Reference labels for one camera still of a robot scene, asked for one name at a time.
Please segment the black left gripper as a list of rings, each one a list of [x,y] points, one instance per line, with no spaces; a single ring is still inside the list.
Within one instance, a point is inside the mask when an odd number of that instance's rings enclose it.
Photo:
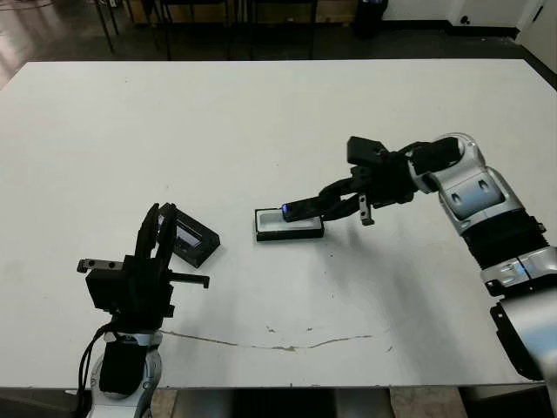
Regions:
[[[165,204],[159,211],[155,203],[138,230],[134,256],[122,261],[82,259],[77,271],[85,281],[95,308],[109,313],[118,331],[156,331],[165,318],[171,318],[173,282],[208,288],[205,275],[174,273],[170,263],[177,232],[177,208]],[[156,258],[151,251],[156,245]]]

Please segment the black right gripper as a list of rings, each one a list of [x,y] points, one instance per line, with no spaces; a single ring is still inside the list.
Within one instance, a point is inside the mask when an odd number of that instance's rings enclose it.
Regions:
[[[325,202],[334,202],[323,213],[329,222],[349,217],[359,211],[363,226],[374,224],[371,208],[405,204],[417,192],[405,155],[389,155],[378,163],[356,165],[352,177],[337,180],[319,192]]]

